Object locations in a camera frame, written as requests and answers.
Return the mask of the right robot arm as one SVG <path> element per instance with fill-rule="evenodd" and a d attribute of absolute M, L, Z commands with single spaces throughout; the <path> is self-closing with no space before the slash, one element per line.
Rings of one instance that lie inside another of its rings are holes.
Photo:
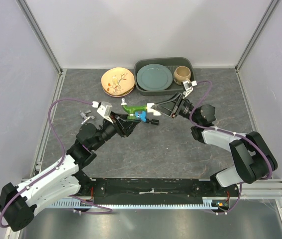
<path fill-rule="evenodd" d="M 215 126 L 215 107 L 212 105 L 194 106 L 177 93 L 166 101 L 153 104 L 151 108 L 171 118 L 182 116 L 190 120 L 193 124 L 191 134 L 195 140 L 231 153 L 234 165 L 211 176 L 209 189 L 215 196 L 221 196 L 233 184 L 252 184 L 270 179 L 278 168 L 275 157 L 258 132 L 236 133 Z"/>

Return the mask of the green water faucet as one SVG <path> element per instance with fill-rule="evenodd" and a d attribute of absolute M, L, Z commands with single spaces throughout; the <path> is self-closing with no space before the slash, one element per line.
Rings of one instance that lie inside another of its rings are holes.
<path fill-rule="evenodd" d="M 136 112 L 142 112 L 142 111 L 146 111 L 147 110 L 147 106 L 143 105 L 143 106 L 128 106 L 125 98 L 122 98 L 121 100 L 121 106 L 123 108 L 123 110 L 127 113 L 127 119 L 128 120 L 135 120 L 137 119 L 137 117 L 135 116 Z"/>

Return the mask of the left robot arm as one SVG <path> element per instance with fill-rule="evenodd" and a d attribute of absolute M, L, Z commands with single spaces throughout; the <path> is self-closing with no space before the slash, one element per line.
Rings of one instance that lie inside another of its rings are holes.
<path fill-rule="evenodd" d="M 0 193 L 0 227 L 17 232 L 50 204 L 64 197 L 87 195 L 91 180 L 82 171 L 95 158 L 95 151 L 116 134 L 128 137 L 140 123 L 129 115 L 111 112 L 109 119 L 96 127 L 81 126 L 74 144 L 50 167 L 14 186 L 7 183 Z"/>

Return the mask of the white elbow fitting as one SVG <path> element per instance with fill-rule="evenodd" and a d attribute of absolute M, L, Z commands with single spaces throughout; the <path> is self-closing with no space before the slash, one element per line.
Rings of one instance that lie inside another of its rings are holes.
<path fill-rule="evenodd" d="M 157 110 L 155 110 L 153 108 L 154 105 L 155 105 L 154 103 L 147 103 L 147 105 L 146 105 L 146 112 L 148 114 L 153 114 L 154 116 L 161 116 L 162 113 L 157 111 Z"/>

